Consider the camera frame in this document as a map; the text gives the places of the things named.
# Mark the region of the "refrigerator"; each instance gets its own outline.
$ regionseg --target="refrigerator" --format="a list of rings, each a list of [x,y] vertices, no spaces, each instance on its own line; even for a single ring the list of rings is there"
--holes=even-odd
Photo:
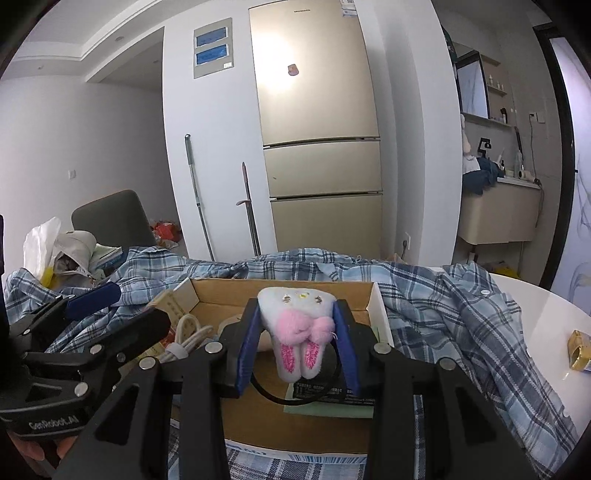
[[[277,248],[379,258],[379,132],[359,19],[340,0],[284,0],[250,17]]]

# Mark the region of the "white table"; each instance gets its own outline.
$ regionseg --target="white table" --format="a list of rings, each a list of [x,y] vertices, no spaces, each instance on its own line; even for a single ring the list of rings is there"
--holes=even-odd
[[[501,275],[492,277],[521,307],[527,351],[582,435],[591,420],[591,373],[569,368],[566,343],[573,330],[591,334],[591,317],[535,285]]]

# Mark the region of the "electrical socket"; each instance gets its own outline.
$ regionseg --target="electrical socket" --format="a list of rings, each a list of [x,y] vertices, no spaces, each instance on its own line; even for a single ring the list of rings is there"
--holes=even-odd
[[[404,232],[404,240],[406,240],[407,243],[407,252],[410,250],[410,235],[407,234],[406,232]]]

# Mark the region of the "gray chair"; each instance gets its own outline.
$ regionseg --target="gray chair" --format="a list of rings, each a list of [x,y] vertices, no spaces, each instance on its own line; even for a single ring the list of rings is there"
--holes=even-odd
[[[72,213],[75,230],[85,230],[101,245],[110,247],[153,247],[154,234],[138,194],[123,190],[90,202]]]

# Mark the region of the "wall outlet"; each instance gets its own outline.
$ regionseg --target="wall outlet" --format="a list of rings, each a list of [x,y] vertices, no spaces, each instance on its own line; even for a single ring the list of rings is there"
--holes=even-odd
[[[407,243],[407,252],[410,250],[410,235],[407,234],[406,232],[404,232],[404,238],[402,239],[402,241],[406,241]]]

